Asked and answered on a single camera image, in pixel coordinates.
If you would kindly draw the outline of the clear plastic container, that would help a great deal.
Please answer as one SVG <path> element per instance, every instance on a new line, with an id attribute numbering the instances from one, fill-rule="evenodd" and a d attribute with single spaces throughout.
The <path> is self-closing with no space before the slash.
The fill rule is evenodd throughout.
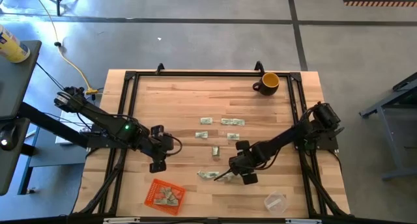
<path id="1" fill-rule="evenodd" d="M 272 215 L 281 215 L 287 209 L 287 198 L 284 194 L 273 191 L 264 199 L 264 206 Z"/>

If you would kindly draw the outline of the black aluminium table frame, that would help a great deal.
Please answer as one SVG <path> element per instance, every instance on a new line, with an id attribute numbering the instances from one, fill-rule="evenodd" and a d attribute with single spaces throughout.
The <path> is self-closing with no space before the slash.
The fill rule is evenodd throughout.
<path id="1" fill-rule="evenodd" d="M 166 158 L 163 172 L 150 173 L 152 160 L 138 150 L 102 148 L 85 164 L 76 211 L 65 224 L 102 224 L 104 218 L 139 217 L 138 224 L 285 223 L 286 219 L 320 219 L 323 224 L 352 223 L 340 165 L 326 150 L 284 146 L 269 168 L 257 171 L 258 183 L 244 185 L 232 173 L 204 180 L 198 171 L 229 170 L 237 141 L 267 141 L 295 125 L 318 102 L 325 103 L 316 72 L 274 72 L 278 91 L 263 96 L 252 85 L 267 73 L 254 70 L 110 70 L 101 108 L 136 118 L 147 128 L 162 125 L 179 144 Z M 213 118 L 201 124 L 200 118 Z M 224 125 L 221 119 L 244 119 Z M 196 138 L 196 132 L 208 137 Z M 227 139 L 238 133 L 239 140 Z M 220 156 L 212 156 L 212 147 Z M 186 190 L 179 214 L 145 206 L 154 179 Z M 273 191 L 287 198 L 286 211 L 272 215 L 264 199 Z"/>

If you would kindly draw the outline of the dark grey panel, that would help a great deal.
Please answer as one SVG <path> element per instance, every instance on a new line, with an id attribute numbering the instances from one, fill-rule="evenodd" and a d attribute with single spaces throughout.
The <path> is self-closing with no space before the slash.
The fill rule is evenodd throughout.
<path id="1" fill-rule="evenodd" d="M 16 125 L 18 142 L 12 150 L 3 150 L 0 147 L 0 196 L 8 192 L 30 121 L 27 118 L 0 121 L 0 130 L 4 125 L 10 123 Z"/>

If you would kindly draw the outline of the blue-grey metal table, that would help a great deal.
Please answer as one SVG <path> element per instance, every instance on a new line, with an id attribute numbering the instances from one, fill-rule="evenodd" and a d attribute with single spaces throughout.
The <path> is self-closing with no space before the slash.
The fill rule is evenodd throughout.
<path id="1" fill-rule="evenodd" d="M 366 119 L 376 113 L 384 127 L 395 169 L 383 180 L 417 176 L 417 72 L 392 87 L 391 93 L 359 112 Z"/>

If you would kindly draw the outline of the black mug yellow inside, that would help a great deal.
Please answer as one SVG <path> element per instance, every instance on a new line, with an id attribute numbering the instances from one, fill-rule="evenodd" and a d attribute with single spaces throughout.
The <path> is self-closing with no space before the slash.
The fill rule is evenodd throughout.
<path id="1" fill-rule="evenodd" d="M 275 73 L 265 73 L 262 78 L 252 85 L 253 90 L 264 96 L 272 96 L 278 90 L 280 79 Z"/>

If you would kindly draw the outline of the black device with light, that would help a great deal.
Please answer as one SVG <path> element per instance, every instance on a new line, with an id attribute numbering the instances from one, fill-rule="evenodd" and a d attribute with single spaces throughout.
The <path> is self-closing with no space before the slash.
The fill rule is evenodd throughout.
<path id="1" fill-rule="evenodd" d="M 12 123 L 4 125 L 0 130 L 0 147 L 3 150 L 12 150 L 16 147 L 17 142 L 16 125 Z"/>

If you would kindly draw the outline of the orange slotted plastic basket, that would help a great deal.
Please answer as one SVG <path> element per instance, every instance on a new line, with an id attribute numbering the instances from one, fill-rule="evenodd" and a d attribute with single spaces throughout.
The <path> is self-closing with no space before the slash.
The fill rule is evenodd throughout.
<path id="1" fill-rule="evenodd" d="M 169 198 L 166 198 L 164 194 L 160 191 L 161 188 L 171 188 L 171 191 L 173 194 Z M 186 190 L 184 188 L 155 178 L 152 181 L 152 184 L 149 188 L 149 192 L 145 198 L 144 204 L 145 206 L 159 210 L 166 214 L 177 216 L 179 214 L 180 207 L 183 203 L 185 193 L 186 193 Z M 178 199 L 179 205 L 178 206 L 156 205 L 156 204 L 153 204 L 155 199 L 167 199 L 167 200 Z"/>

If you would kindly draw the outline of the yellow wipes canister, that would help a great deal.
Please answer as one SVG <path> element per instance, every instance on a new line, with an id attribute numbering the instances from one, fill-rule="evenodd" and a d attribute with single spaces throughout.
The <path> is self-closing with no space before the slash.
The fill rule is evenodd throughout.
<path id="1" fill-rule="evenodd" d="M 30 49 L 0 24 L 0 55 L 12 63 L 21 63 L 30 54 Z"/>

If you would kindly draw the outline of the dark grey desk top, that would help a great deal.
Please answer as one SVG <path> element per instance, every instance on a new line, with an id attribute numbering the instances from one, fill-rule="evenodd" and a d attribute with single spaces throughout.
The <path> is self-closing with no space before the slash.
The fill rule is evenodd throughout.
<path id="1" fill-rule="evenodd" d="M 35 68 L 42 42 L 24 40 L 30 56 L 21 63 L 11 63 L 0 56 L 0 120 L 17 116 Z"/>

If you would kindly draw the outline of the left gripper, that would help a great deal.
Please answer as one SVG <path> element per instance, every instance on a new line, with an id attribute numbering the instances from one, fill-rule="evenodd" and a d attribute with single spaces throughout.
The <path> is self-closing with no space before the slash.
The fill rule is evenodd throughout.
<path id="1" fill-rule="evenodd" d="M 149 165 L 150 173 L 166 170 L 165 159 L 171 150 L 173 150 L 171 134 L 165 133 L 162 125 L 153 126 L 148 138 L 143 139 L 143 153 L 152 159 L 152 163 Z"/>

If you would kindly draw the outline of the black support beam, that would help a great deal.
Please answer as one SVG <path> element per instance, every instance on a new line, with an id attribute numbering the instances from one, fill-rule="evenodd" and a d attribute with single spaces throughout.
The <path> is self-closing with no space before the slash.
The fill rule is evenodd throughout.
<path id="1" fill-rule="evenodd" d="M 67 141 L 70 141 L 80 147 L 87 148 L 88 139 L 84 135 L 81 135 L 58 120 L 47 116 L 45 113 L 29 104 L 26 104 L 25 102 L 21 103 L 17 116 L 27 118 L 31 123 L 55 134 L 56 136 L 66 139 Z"/>

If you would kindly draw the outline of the blue metal stand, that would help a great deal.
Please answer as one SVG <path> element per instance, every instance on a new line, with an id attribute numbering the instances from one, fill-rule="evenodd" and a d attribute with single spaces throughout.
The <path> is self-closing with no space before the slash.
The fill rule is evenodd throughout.
<path id="1" fill-rule="evenodd" d="M 87 155 L 87 150 L 77 145 L 55 143 L 55 135 L 39 127 L 36 128 L 32 146 L 35 153 L 27 159 L 18 195 L 34 193 L 33 189 L 29 189 L 29 182 L 35 167 L 81 164 L 85 163 Z"/>

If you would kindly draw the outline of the white bracket strip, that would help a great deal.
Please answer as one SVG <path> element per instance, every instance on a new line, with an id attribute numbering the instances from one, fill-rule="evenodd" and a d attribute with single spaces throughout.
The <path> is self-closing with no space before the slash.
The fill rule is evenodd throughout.
<path id="1" fill-rule="evenodd" d="M 285 224 L 323 224 L 320 219 L 286 219 Z"/>
<path id="2" fill-rule="evenodd" d="M 102 224 L 136 224 L 140 222 L 139 217 L 111 217 L 104 218 Z"/>

